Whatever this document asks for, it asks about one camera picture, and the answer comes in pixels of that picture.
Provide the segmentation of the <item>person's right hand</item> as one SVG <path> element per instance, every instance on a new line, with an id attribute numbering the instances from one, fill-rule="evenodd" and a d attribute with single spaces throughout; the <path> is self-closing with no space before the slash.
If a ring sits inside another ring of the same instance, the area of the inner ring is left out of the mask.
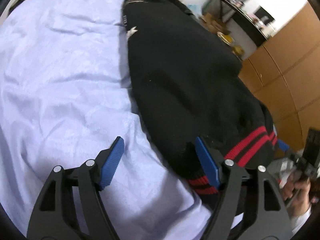
<path id="1" fill-rule="evenodd" d="M 309 191 L 310 179 L 295 180 L 295 173 L 291 173 L 287 179 L 286 184 L 281 190 L 283 200 L 293 197 L 293 192 L 298 191 L 295 199 L 292 201 L 288 213 L 290 217 L 299 217 L 304 215 L 310 208 Z"/>

